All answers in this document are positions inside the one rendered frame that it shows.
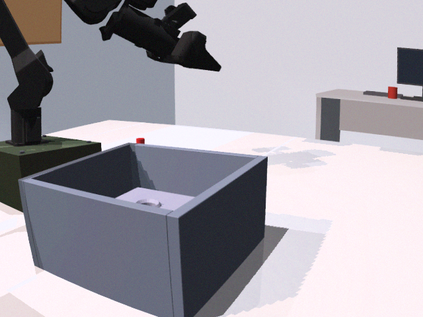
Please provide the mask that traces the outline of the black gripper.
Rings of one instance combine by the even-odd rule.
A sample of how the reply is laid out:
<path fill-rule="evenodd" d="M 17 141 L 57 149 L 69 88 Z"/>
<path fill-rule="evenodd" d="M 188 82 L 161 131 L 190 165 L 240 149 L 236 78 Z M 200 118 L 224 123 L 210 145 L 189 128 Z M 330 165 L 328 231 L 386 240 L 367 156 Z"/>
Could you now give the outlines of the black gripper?
<path fill-rule="evenodd" d="M 188 31 L 180 38 L 174 37 L 160 23 L 159 18 L 149 17 L 145 30 L 134 42 L 135 46 L 146 50 L 147 57 L 189 69 L 220 72 L 221 65 L 206 50 L 206 35 Z"/>

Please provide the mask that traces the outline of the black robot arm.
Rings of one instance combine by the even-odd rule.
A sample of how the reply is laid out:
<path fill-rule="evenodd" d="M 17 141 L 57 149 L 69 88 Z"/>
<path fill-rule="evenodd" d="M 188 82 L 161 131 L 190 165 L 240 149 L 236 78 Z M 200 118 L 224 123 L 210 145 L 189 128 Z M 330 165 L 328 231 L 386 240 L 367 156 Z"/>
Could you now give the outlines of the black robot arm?
<path fill-rule="evenodd" d="M 92 25 L 102 22 L 122 0 L 64 1 L 83 22 Z M 113 34 L 133 43 L 137 41 L 149 21 L 149 16 L 139 10 L 153 8 L 156 2 L 125 0 L 120 10 L 112 13 L 106 26 L 99 28 L 102 41 L 111 39 Z M 181 3 L 178 7 L 169 5 L 160 25 L 178 37 L 180 31 L 177 29 L 196 15 L 187 3 Z M 7 97 L 11 109 L 11 140 L 5 142 L 15 147 L 49 143 L 41 137 L 42 113 L 39 106 L 43 97 L 52 89 L 54 81 L 50 72 L 53 69 L 46 63 L 42 50 L 35 55 L 29 48 L 4 0 L 0 0 L 0 39 L 11 57 L 19 82 L 18 87 Z"/>

